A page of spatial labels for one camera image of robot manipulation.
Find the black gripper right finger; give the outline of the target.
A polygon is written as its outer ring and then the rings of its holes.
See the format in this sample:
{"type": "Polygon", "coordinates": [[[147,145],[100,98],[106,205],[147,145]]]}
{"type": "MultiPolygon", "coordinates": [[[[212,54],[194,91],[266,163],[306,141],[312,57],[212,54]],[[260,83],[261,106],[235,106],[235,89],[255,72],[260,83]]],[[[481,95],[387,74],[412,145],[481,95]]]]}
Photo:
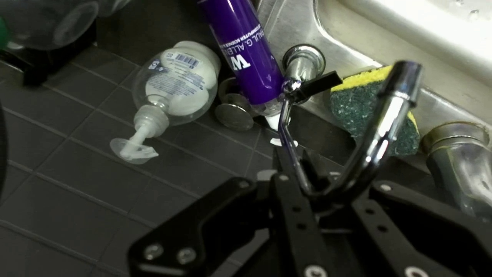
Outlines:
{"type": "Polygon", "coordinates": [[[350,209],[377,277],[492,277],[492,225],[392,181],[350,209]]]}

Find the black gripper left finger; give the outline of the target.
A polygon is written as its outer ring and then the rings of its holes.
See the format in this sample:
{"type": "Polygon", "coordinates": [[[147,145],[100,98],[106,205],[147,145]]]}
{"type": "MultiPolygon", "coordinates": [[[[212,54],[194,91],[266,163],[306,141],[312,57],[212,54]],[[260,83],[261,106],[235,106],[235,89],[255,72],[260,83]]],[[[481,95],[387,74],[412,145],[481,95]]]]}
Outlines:
{"type": "Polygon", "coordinates": [[[298,188],[287,151],[274,149],[275,231],[289,277],[332,277],[332,261],[307,198],[298,188]]]}

